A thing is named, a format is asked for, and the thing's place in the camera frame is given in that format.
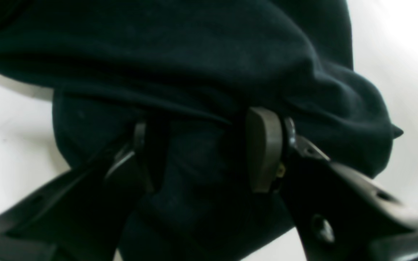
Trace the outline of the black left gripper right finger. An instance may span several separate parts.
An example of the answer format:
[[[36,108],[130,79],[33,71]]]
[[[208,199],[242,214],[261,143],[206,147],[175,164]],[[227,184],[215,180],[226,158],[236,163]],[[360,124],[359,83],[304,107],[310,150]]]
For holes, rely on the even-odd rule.
[[[418,212],[297,133],[290,117],[246,114],[254,193],[278,194],[308,261],[418,261]]]

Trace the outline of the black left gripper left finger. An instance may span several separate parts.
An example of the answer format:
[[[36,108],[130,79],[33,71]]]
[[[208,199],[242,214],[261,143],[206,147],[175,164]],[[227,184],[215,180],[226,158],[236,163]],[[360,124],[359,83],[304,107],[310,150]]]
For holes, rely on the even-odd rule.
[[[140,121],[0,214],[0,261],[111,261],[129,214],[164,178],[169,123]]]

